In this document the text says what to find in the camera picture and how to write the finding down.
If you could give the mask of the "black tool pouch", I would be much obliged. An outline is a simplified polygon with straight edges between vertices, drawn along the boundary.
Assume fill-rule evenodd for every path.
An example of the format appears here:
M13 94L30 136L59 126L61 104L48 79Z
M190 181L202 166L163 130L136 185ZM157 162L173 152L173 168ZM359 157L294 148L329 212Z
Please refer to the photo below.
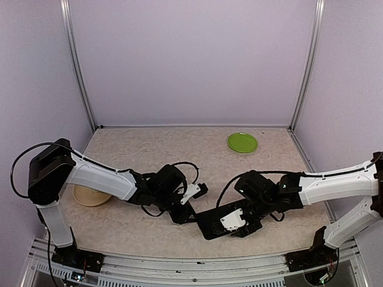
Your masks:
M231 235L232 231L226 231L220 218L228 215L236 209L242 209L243 215L258 217L258 213L253 208L250 202L246 199L234 201L218 208L206 210L196 214L196 222L200 228L203 237L207 240L216 239L225 235Z

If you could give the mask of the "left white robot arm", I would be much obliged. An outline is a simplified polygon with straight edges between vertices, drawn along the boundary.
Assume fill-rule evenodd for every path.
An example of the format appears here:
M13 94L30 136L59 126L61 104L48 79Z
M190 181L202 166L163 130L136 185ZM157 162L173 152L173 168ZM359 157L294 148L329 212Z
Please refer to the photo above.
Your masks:
M170 214L176 224L189 221L191 198L203 194L196 181L189 184L178 164L166 164L158 172L119 170L85 157L67 139L44 143L45 149L29 163L28 197L37 207L60 256L72 266L83 261L75 236L60 204L67 185L90 188L145 208L154 205Z

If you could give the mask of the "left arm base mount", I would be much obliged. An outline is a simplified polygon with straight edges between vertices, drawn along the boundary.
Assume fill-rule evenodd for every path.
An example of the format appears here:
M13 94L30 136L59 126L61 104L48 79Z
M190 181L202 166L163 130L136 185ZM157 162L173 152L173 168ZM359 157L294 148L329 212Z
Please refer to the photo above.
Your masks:
M52 261L67 267L100 273L105 255L79 249L75 242L64 248L55 247Z

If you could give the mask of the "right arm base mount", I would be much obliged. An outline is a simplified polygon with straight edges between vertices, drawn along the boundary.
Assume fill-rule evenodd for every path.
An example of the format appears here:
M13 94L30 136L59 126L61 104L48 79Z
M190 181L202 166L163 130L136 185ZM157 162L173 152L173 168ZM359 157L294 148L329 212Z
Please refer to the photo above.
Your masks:
M285 259L289 272L295 272L326 265L331 261L335 262L338 260L338 256L336 249L324 248L314 251L306 249L287 253Z

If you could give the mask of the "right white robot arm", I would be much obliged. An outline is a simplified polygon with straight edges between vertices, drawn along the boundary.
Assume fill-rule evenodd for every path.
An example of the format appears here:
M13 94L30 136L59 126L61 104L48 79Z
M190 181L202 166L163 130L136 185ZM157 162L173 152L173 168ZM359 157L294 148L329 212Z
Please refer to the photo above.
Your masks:
M273 212L284 213L321 201L361 196L362 201L339 220L316 231L305 251L311 265L319 265L343 242L382 219L382 153L354 167L324 173L285 173L278 183L265 172L251 170L241 175L235 190L249 207L231 213L228 230L244 230Z

